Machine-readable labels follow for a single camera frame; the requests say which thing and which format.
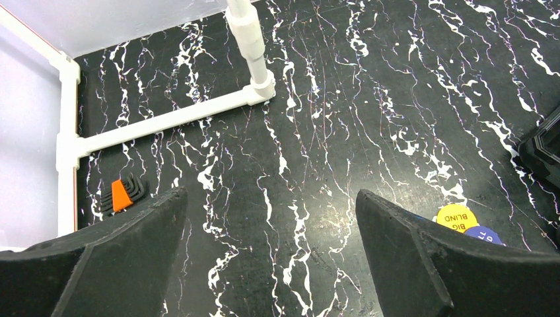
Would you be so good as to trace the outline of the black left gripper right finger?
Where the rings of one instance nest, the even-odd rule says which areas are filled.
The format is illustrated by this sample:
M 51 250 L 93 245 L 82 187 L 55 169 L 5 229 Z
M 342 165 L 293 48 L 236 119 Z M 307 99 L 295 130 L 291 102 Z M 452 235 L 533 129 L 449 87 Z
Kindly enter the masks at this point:
M 385 316 L 559 315 L 557 254 L 484 242 L 366 189 L 355 214 Z

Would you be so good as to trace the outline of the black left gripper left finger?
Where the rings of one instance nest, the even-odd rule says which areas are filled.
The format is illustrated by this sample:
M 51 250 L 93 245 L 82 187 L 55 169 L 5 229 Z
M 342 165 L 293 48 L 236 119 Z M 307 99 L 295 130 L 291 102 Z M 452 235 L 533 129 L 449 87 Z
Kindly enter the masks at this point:
M 1 253 L 2 316 L 158 316 L 188 209 L 172 188 L 77 232 Z

